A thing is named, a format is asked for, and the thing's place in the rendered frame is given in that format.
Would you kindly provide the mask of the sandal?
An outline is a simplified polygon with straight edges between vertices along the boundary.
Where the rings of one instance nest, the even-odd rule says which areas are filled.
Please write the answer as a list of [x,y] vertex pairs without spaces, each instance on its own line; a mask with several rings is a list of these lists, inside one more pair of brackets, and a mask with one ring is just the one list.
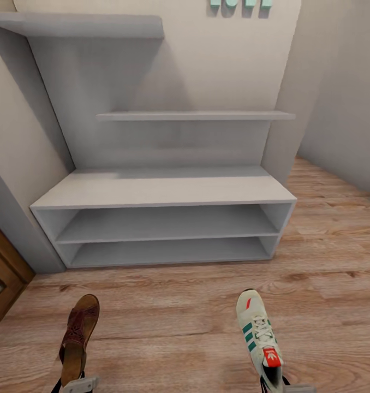
[[86,348],[91,334],[96,327],[100,313],[100,302],[93,294],[84,295],[72,308],[67,324],[67,331],[59,350],[64,388],[70,381],[81,378],[86,364]]

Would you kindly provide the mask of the gym shoe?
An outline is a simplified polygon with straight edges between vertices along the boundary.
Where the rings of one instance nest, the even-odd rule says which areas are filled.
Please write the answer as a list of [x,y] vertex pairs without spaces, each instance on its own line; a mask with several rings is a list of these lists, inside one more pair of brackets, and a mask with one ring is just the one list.
[[236,304],[237,317],[252,365],[272,393],[284,393],[281,351],[259,293],[244,290]]

